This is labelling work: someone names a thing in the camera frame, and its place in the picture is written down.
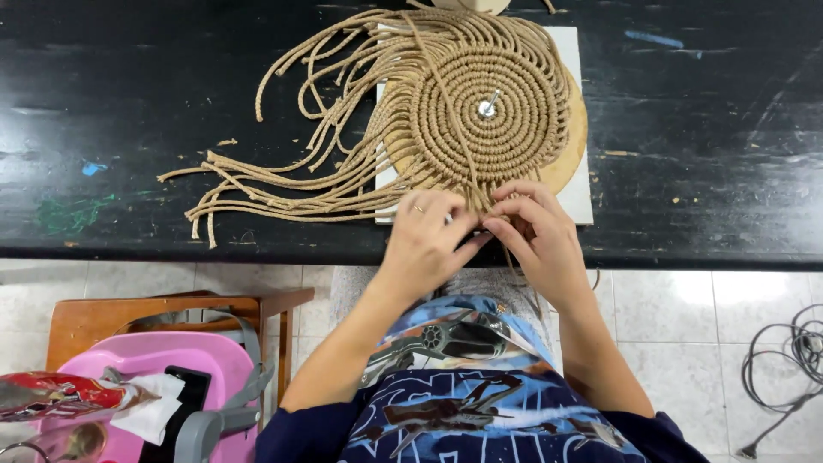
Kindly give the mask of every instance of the black table surface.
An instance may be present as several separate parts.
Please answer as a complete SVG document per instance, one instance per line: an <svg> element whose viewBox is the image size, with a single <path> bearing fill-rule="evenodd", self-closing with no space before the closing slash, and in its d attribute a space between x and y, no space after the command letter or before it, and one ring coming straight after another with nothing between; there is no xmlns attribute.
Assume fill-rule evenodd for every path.
<svg viewBox="0 0 823 463"><path fill-rule="evenodd" d="M259 79L327 26L405 7L369 1L0 0L0 256L379 263L390 230L368 220L220 213L209 250L184 211L217 178L156 181L224 139L239 142L221 148L241 161L301 159L316 125L296 104L305 68L272 79L261 124ZM589 267L823 269L817 0L555 6L549 16L539 0L514 0L504 14L578 28L594 210L579 238ZM362 102L352 131L373 104ZM472 263L503 264L500 248L487 247Z"/></svg>

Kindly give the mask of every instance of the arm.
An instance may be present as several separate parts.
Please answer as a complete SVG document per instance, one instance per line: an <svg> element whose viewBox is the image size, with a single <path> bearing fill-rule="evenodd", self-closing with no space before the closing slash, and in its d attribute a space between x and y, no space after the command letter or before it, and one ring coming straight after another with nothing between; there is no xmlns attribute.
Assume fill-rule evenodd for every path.
<svg viewBox="0 0 823 463"><path fill-rule="evenodd" d="M519 196L509 199L512 194ZM649 398L597 309L574 222L538 182L510 181L493 196L499 202L483 226L511 250L528 281L557 309L569 386L597 409L653 417ZM498 218L503 215L512 223Z"/></svg>
<svg viewBox="0 0 823 463"><path fill-rule="evenodd" d="M283 396L283 409L293 412L354 398L369 356L388 328L491 239L489 234L475 236L457 248L480 223L465 207L462 197L438 190L403 197L380 270L355 308L297 372ZM453 221L446 224L449 213Z"/></svg>

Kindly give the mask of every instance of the navy blue t-shirt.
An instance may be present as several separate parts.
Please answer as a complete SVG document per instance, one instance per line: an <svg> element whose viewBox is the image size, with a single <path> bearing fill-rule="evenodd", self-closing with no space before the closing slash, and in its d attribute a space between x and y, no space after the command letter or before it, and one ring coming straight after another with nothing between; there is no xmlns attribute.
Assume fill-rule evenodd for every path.
<svg viewBox="0 0 823 463"><path fill-rule="evenodd" d="M707 461L664 413L592 408L532 327L496 309L460 296L407 313L377 346L352 402L279 409L255 462Z"/></svg>

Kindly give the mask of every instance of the hand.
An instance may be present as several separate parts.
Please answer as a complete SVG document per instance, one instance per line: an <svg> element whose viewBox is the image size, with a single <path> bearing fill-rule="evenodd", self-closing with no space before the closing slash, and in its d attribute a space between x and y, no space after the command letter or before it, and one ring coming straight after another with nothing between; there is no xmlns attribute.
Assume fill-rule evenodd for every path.
<svg viewBox="0 0 823 463"><path fill-rule="evenodd" d="M447 224L449 213L452 222ZM398 205L383 264L370 286L411 305L446 283L491 239L483 233L455 250L479 224L480 218L466 210L466 200L457 194L435 189L406 194Z"/></svg>
<svg viewBox="0 0 823 463"><path fill-rule="evenodd" d="M514 193L520 196L507 199ZM483 221L483 227L517 257L526 279L537 292L558 311L582 298L594 297L577 229L546 185L512 180L491 196L498 203ZM511 224L498 218L504 215Z"/></svg>

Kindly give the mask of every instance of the gray pants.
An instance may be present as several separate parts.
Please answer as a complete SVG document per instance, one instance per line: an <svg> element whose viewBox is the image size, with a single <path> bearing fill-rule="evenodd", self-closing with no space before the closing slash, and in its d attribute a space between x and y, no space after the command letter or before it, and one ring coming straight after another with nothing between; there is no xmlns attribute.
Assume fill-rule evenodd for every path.
<svg viewBox="0 0 823 463"><path fill-rule="evenodd" d="M336 323L354 308L366 285L377 273L377 269L340 266L334 268L331 299L332 317ZM511 269L461 269L428 298L452 294L491 297L498 304L505 306L506 313L527 321L540 335L546 348L552 350L548 303L538 296L540 306L536 308L534 291L525 283L525 279L512 274Z"/></svg>

